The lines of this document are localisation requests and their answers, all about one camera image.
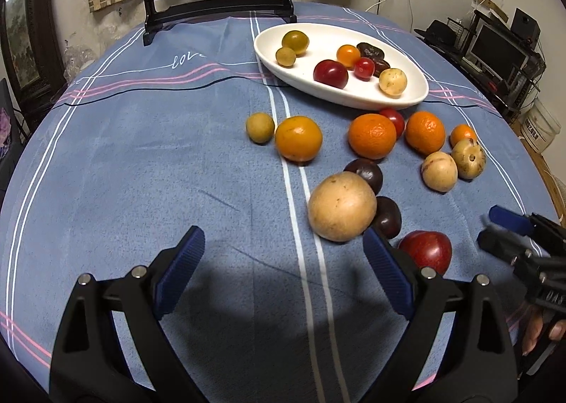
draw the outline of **white bowl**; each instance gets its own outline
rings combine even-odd
[[[289,31],[298,30],[310,39],[307,52],[297,57],[291,68],[277,64],[275,52],[281,47],[283,36]],[[312,79],[317,63],[325,59],[336,60],[336,51],[344,44],[356,46],[368,42],[385,53],[385,60],[391,68],[399,68],[407,75],[407,88],[398,98],[388,97],[378,85],[377,77],[363,81],[348,71],[349,79],[344,89],[327,86]],[[261,62],[275,76],[290,86],[305,93],[328,100],[339,105],[359,109],[378,110],[384,107],[397,109],[416,105],[428,95],[428,82],[417,66],[407,56],[389,44],[351,29],[323,25],[319,23],[292,23],[278,25],[262,31],[254,41],[254,49]]]

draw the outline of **tangerine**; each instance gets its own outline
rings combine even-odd
[[[450,144],[452,147],[456,146],[458,141],[463,140],[464,138],[472,138],[475,141],[478,141],[478,136],[475,134],[474,129],[472,129],[469,125],[460,124],[454,127],[452,133],[450,134]]]
[[[439,151],[446,140],[444,124],[428,111],[417,111],[407,121],[405,139],[409,146],[424,156]]]
[[[397,141],[393,123],[381,114],[362,114],[348,130],[348,143],[360,157],[381,159],[391,152]]]
[[[293,116],[279,124],[275,131],[275,146],[286,159],[308,162],[322,146],[322,132],[315,121],[306,116]]]
[[[349,70],[352,70],[361,56],[357,47],[345,44],[340,46],[338,52],[336,52],[336,61],[342,63]]]

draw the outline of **computer monitor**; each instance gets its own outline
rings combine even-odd
[[[470,54],[499,79],[507,81],[513,70],[522,69],[528,55],[497,33],[482,25],[470,49]]]

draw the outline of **red cherry tomato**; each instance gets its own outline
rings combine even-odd
[[[370,80],[374,75],[375,63],[372,59],[362,57],[354,64],[354,76],[361,80]]]
[[[395,126],[395,132],[397,132],[397,139],[399,140],[399,137],[403,135],[403,131],[405,130],[405,120],[403,119],[403,116],[391,108],[382,109],[379,111],[379,114],[387,117],[387,119],[393,123]]]
[[[315,66],[312,78],[316,82],[343,89],[348,83],[348,71],[342,63],[334,60],[322,60]]]

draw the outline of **cherry tomato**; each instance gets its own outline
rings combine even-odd
[[[399,140],[399,137],[403,135],[403,131],[405,130],[405,120],[403,119],[403,116],[401,116],[401,113],[387,107],[379,111],[379,114],[387,117],[387,119],[393,123],[395,126],[395,132],[397,132],[397,139]]]
[[[348,71],[342,63],[334,60],[322,60],[315,66],[312,78],[316,82],[343,89],[348,83]]]
[[[336,60],[342,63],[346,68],[351,70],[361,57],[358,48],[350,44],[345,44],[336,52]]]
[[[361,80],[370,80],[375,72],[375,63],[372,59],[362,57],[354,65],[354,76]]]

